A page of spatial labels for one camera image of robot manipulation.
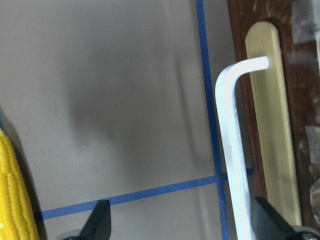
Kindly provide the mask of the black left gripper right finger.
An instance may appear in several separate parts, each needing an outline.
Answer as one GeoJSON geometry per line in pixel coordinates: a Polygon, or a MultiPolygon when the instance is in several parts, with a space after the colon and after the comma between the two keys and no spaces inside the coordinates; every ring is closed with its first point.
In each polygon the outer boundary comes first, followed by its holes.
{"type": "Polygon", "coordinates": [[[295,230],[263,197],[251,202],[251,226],[257,240],[289,240],[295,230]]]}

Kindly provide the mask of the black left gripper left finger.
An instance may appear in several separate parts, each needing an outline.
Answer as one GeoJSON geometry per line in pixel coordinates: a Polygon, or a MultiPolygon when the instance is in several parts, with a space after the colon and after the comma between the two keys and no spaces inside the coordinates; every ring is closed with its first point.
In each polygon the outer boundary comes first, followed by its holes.
{"type": "Polygon", "coordinates": [[[80,240],[109,240],[111,237],[111,207],[109,200],[99,200],[84,227],[80,240]]]}

